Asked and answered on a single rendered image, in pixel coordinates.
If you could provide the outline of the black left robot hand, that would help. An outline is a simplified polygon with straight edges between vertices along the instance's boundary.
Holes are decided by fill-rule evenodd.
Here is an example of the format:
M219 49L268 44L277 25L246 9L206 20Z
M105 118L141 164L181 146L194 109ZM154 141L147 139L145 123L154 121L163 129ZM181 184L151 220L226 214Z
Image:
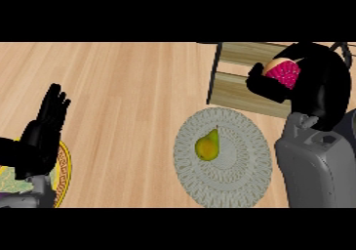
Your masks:
M21 138L17 141L0 138L0 165L15 169L17 180L48 175L55 167L70 103L61 85L52 83Z

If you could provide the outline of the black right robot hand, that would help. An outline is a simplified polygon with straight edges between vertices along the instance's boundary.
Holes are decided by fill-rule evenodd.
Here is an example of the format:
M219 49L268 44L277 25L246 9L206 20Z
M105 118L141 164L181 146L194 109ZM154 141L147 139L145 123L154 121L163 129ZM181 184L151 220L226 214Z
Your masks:
M299 61L294 88L288 89L277 79L263 76L265 66L257 62L249 73L249 90L280 104L290 100L293 112L319 117L313 129L331 131L344 116L352 89L349 67L340 55L328 46L299 42L275 58Z

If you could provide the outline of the pink cupcake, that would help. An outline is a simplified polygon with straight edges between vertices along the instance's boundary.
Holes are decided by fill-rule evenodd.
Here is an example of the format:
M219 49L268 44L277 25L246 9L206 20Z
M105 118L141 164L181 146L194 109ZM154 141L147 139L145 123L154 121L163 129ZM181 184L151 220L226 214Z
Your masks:
M265 66L263 76L275 79L288 89L296 86L299 74L299 64L288 58L274 59Z

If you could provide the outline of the round grey woven placemat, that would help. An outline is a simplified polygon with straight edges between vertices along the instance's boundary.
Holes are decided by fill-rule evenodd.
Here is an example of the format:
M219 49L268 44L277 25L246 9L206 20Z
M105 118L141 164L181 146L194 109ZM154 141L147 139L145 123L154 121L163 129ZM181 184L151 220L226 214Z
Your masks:
M204 161L195 143L216 129L219 154ZM223 107L200 110L185 121L175 139L173 160L187 193L207 208L253 207L271 182L268 140L251 119Z

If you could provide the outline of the yellow patterned plate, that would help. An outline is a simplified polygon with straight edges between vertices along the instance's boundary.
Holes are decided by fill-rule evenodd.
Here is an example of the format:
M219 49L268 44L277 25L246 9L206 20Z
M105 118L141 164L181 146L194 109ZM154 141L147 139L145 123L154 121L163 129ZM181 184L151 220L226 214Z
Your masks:
M49 173L51 186L57 193L54 207L63 203L71 180L71 154L64 143L60 143L57 164ZM8 166L0 166L0 192L14 193L32 190L32 184L15 180L15 170Z

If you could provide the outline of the green yellow pear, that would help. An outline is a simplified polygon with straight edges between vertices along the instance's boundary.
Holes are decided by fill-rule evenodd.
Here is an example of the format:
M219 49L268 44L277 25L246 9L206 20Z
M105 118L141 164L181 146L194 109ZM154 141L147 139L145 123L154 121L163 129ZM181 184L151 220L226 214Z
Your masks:
M219 135L218 129L210 132L197 140L195 154L203 161L212 161L219 155Z

